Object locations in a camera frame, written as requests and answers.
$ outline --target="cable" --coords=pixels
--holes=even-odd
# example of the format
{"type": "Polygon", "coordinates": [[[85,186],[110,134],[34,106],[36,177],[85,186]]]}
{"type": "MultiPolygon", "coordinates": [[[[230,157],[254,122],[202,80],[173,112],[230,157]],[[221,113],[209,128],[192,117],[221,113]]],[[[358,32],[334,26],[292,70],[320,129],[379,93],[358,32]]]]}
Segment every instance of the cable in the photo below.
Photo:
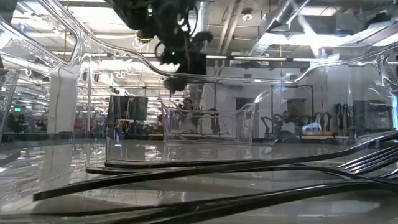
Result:
{"type": "Polygon", "coordinates": [[[188,70],[190,70],[191,62],[189,58],[188,40],[187,36],[184,36],[184,47],[185,47],[185,59],[187,60],[188,70]]]}
{"type": "Polygon", "coordinates": [[[159,41],[159,43],[157,43],[156,46],[155,46],[154,53],[155,53],[155,57],[156,57],[157,59],[159,59],[159,56],[157,55],[157,48],[158,48],[161,44],[162,44],[162,42],[159,41]]]}
{"type": "Polygon", "coordinates": [[[151,41],[152,40],[152,38],[148,38],[148,39],[139,38],[138,37],[138,30],[136,31],[136,37],[137,37],[137,39],[142,40],[142,41],[151,41]]]}
{"type": "Polygon", "coordinates": [[[223,16],[221,17],[220,24],[223,24],[225,22],[225,14],[228,12],[228,7],[224,10],[223,16]]]}
{"type": "Polygon", "coordinates": [[[137,48],[137,49],[140,49],[141,47],[143,47],[143,46],[145,46],[146,44],[143,44],[143,43],[140,43],[138,40],[137,40],[137,37],[136,38],[134,38],[134,40],[133,40],[133,42],[132,42],[132,46],[134,47],[134,48],[137,48]]]}

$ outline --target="box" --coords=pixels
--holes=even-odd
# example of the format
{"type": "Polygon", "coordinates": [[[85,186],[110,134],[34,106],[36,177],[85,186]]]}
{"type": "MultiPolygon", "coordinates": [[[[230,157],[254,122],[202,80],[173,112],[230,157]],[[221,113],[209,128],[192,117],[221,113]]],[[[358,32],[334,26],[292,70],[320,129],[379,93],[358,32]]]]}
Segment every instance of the box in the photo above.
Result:
{"type": "Polygon", "coordinates": [[[162,102],[163,141],[166,144],[251,145],[255,103],[236,111],[183,110],[162,102]]]}

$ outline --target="pillar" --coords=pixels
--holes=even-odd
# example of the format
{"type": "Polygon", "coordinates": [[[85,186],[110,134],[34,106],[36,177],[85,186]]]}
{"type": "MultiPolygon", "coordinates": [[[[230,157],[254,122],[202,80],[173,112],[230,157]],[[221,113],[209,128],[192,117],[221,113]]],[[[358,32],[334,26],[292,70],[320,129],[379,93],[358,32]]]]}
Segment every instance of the pillar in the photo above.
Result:
{"type": "Polygon", "coordinates": [[[51,76],[47,134],[73,132],[77,105],[77,81],[79,74],[63,68],[51,76]]]}
{"type": "MultiPolygon", "coordinates": [[[[77,105],[77,81],[80,72],[60,68],[51,74],[51,89],[47,134],[73,132],[77,105]]],[[[53,189],[69,184],[73,143],[46,146],[40,181],[43,189],[53,189]]]]}

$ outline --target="ceiling duct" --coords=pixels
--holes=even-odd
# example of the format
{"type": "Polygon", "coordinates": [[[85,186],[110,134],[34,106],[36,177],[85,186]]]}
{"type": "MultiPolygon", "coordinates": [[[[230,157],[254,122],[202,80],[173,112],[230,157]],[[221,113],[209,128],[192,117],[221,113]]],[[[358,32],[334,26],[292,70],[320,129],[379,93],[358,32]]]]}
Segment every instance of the ceiling duct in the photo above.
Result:
{"type": "Polygon", "coordinates": [[[260,39],[254,44],[248,55],[261,56],[268,48],[268,45],[264,43],[264,40],[272,38],[267,36],[267,33],[276,27],[290,23],[294,20],[295,16],[310,0],[295,0],[297,10],[295,10],[292,1],[294,0],[280,0],[278,8],[264,16],[259,26],[260,39]]]}
{"type": "Polygon", "coordinates": [[[21,93],[23,95],[33,96],[33,97],[38,97],[38,96],[45,97],[42,92],[39,92],[36,90],[31,90],[31,89],[20,87],[20,86],[16,87],[16,93],[21,93]]]}
{"type": "Polygon", "coordinates": [[[269,22],[264,24],[264,32],[269,32],[276,27],[289,23],[309,1],[310,0],[280,0],[278,8],[271,12],[273,18],[269,19],[269,22]],[[296,3],[297,10],[295,10],[293,2],[296,3]]]}

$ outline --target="reflective table surface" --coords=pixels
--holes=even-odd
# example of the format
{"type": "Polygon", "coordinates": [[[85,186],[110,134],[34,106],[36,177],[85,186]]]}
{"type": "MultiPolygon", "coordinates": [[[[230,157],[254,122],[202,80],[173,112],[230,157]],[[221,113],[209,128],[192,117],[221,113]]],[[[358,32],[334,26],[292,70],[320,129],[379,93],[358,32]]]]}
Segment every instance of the reflective table surface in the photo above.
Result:
{"type": "MultiPolygon", "coordinates": [[[[104,141],[63,142],[53,146],[12,149],[8,155],[20,156],[1,168],[1,223],[112,223],[134,216],[119,213],[92,217],[56,217],[43,213],[81,212],[165,203],[191,202],[232,195],[254,194],[342,180],[339,177],[310,171],[250,172],[208,174],[166,179],[98,189],[64,197],[33,202],[32,195],[82,180],[97,179],[87,174],[88,166],[103,166],[104,141]]],[[[123,141],[111,143],[112,159],[146,162],[205,161],[231,159],[280,159],[324,154],[346,147],[320,144],[275,144],[261,146],[165,146],[160,141],[123,141]]],[[[352,156],[317,162],[336,166],[369,154],[372,149],[352,156]]],[[[397,164],[380,172],[395,169],[397,164]]],[[[398,202],[392,193],[378,190],[358,191],[315,197],[252,210],[204,223],[395,223],[398,202]]]]}

